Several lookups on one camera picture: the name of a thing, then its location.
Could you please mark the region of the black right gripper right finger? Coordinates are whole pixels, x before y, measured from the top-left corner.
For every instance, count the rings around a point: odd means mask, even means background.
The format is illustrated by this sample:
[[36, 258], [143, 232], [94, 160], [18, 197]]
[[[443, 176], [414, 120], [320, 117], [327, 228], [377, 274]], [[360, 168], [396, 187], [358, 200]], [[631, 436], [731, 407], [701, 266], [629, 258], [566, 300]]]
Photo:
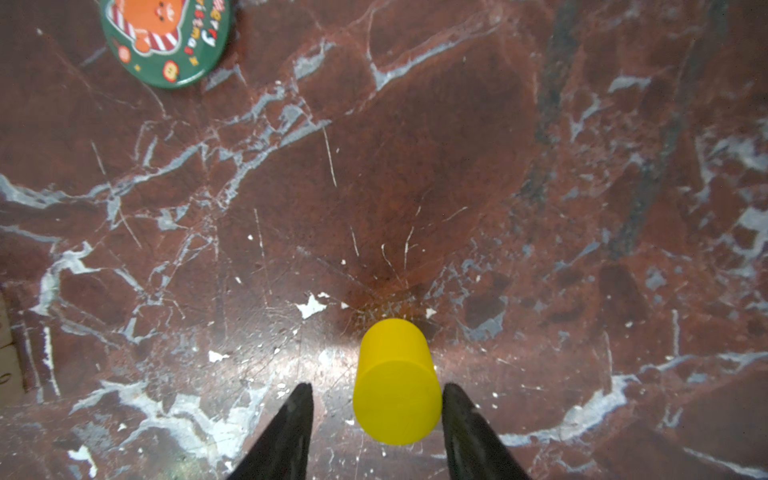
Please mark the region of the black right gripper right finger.
[[442, 426], [451, 479], [530, 479], [458, 384], [444, 387]]

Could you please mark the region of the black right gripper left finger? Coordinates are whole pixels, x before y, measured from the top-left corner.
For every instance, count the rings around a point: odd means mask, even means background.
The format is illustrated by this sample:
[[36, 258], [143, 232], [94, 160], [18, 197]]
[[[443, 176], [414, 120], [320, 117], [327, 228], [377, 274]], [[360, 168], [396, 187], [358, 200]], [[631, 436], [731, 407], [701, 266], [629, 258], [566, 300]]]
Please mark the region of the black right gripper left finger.
[[228, 479], [304, 480], [313, 415], [312, 385], [300, 383]]

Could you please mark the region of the yellow cylinder block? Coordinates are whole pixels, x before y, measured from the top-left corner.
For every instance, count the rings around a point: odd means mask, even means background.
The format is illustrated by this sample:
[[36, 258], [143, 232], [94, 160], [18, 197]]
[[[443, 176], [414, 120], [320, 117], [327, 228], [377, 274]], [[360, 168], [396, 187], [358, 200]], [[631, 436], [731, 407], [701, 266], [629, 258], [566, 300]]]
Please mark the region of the yellow cylinder block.
[[375, 323], [364, 335], [353, 392], [362, 430], [392, 446], [426, 438], [441, 417], [442, 394], [427, 340], [404, 319]]

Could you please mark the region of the natural wood block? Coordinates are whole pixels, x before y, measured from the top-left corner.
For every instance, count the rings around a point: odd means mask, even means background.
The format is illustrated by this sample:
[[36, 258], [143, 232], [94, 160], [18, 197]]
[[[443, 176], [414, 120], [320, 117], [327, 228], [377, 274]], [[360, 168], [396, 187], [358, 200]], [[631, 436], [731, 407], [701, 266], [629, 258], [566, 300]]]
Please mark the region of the natural wood block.
[[1, 297], [1, 350], [0, 350], [0, 405], [1, 408], [17, 403], [25, 394], [19, 355], [14, 344], [10, 320], [4, 297]]

